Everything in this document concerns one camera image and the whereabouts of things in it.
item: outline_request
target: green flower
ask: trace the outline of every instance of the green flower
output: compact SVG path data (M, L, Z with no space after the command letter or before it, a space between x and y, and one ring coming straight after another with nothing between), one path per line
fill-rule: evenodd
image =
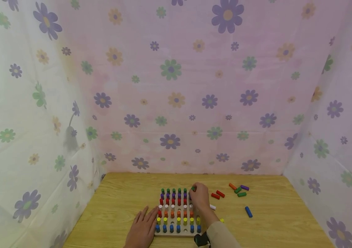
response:
M333 64L333 59L331 59L331 56L328 55L328 58L326 59L326 63L325 66L322 70L322 74L325 73L325 71L329 71L330 70L330 65Z
M345 183L347 187L352 188L352 173L345 170L343 174L341 174L341 181Z
M157 123L159 126L165 126L165 125L167 124L166 118L163 117L163 116L158 116L158 117L155 119L155 123Z
M88 63L88 61L83 61L81 63L82 71L85 72L85 74L91 75L93 72L92 65Z
M136 75L132 76L132 82L134 82L134 83L139 83L139 82L140 82L139 77L136 76Z
M292 73L291 78L293 80L297 80L300 77L300 73L298 71L295 71L294 73Z
M116 141L120 141L122 139L122 134L119 132L113 132L111 134L111 138L113 138Z
M92 139L97 138L97 131L96 129L93 129L92 126L86 129L86 135L88 136L88 140L91 141Z
M240 131L239 134L237 135L237 138L240 141L247 140L249 138L249 133L248 132L244 132L244 131Z
M220 137L222 134L223 130L218 126L218 127L212 127L210 130L207 131L207 137L209 137L211 140L217 140L218 137Z
M301 114L301 115L297 115L293 118L293 123L295 125L300 125L302 123L302 121L304 121L304 115Z
M329 150L327 149L327 147L328 144L326 144L322 139L317 140L317 143L314 144L314 153L318 156L318 158L326 158L326 154L329 154Z
M242 68L245 68L245 71L251 71L256 67L256 62L257 60L255 60L254 57L247 57L246 60L243 61L244 65Z
M35 89L37 92L33 93L33 99L37 100L37 107L41 107L44 105L44 108L46 108L45 93L42 91L41 84L37 82L37 84L35 85Z
M54 168L56 171L62 171L62 168L64 167L64 162L66 162L66 159L64 159L63 155L58 155L58 158L54 161Z
M0 140L2 143L4 143L5 141L9 143L15 138L15 135L16 133L14 133L13 130L9 130L7 128L6 130L0 132Z
M166 16L166 10L163 7L158 7L157 16L163 19Z
M0 25L4 26L5 29L8 29L11 26L11 23L8 21L8 18L4 13L0 12Z
M166 80L170 80L173 78L173 80L177 79L177 76L180 76L182 72L180 69L182 66L180 64L176 63L176 60L165 60L165 64L160 66L162 72L162 76L166 76Z
M75 10L80 9L80 3L78 0L71 0L71 7L73 7Z

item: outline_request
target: left hand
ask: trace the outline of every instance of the left hand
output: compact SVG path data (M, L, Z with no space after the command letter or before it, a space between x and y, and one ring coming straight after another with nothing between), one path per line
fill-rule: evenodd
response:
M153 241L158 206L155 206L147 215L146 206L139 211L132 223L132 227L126 236L124 248L148 248Z

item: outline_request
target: beige sleeve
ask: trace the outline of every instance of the beige sleeve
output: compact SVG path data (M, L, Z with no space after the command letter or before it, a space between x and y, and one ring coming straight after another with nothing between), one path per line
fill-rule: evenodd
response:
M241 248L234 236L220 221L212 223L206 233L212 248Z

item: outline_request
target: tabletop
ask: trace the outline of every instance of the tabletop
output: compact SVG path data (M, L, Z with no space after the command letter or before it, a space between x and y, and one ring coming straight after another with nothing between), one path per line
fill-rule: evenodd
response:
M208 186L215 213L243 248L332 248L322 228L283 176L109 173L69 235L64 248L122 248L137 212L159 204L161 188ZM239 198L228 186L250 187ZM245 212L249 206L253 217ZM197 247L192 238L155 237L150 248Z

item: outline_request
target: fabric wall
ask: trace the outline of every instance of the fabric wall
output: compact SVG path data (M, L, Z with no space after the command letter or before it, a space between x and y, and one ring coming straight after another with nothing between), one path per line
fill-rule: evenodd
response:
M285 175L337 248L352 248L352 1Z

